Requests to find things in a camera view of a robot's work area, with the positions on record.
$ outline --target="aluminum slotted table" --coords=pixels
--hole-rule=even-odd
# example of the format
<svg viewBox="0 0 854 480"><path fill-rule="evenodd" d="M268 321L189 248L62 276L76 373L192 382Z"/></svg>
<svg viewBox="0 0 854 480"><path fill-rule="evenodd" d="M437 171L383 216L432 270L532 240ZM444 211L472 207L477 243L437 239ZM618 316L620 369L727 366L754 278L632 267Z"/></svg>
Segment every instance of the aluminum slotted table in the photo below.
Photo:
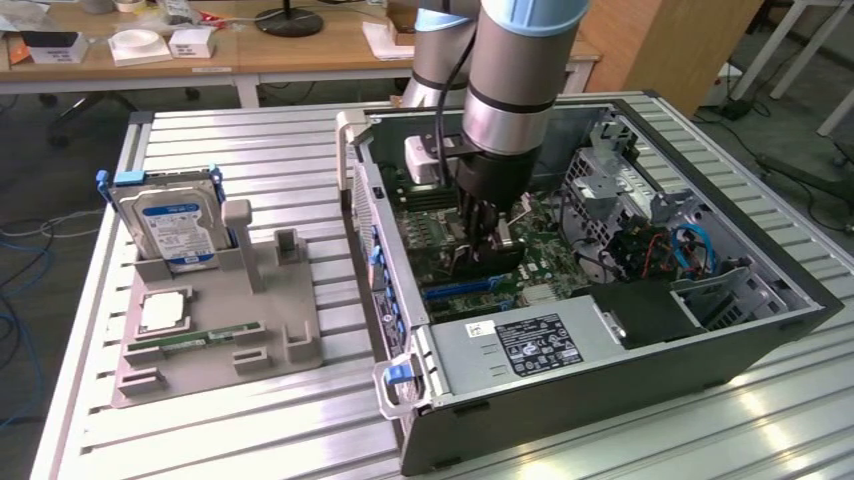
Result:
<svg viewBox="0 0 854 480"><path fill-rule="evenodd" d="M642 93L620 98L848 306L727 385L420 478L850 475L852 259L663 101ZM33 478L397 477L395 435L379 415L369 378L373 360L335 186L335 115L368 106L385 104L161 113L129 126L120 170L216 163L229 198L252 202L253 239L285 226L308 239L325 365L111 409L135 247L108 209ZM679 188L675 172L638 146L658 183Z"/></svg>

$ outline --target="blue hard drive label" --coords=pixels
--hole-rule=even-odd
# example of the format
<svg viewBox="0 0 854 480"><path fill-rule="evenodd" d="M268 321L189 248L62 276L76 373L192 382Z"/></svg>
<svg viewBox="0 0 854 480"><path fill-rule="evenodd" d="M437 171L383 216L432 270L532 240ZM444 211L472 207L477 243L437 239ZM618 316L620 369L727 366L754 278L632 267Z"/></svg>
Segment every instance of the blue hard drive label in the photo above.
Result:
<svg viewBox="0 0 854 480"><path fill-rule="evenodd" d="M520 377L582 362L582 354L556 314L495 326L512 371Z"/></svg>
<svg viewBox="0 0 854 480"><path fill-rule="evenodd" d="M143 215L164 260L176 265L189 265L213 258L211 234L199 225L204 215L199 204L148 207L143 209Z"/></svg>

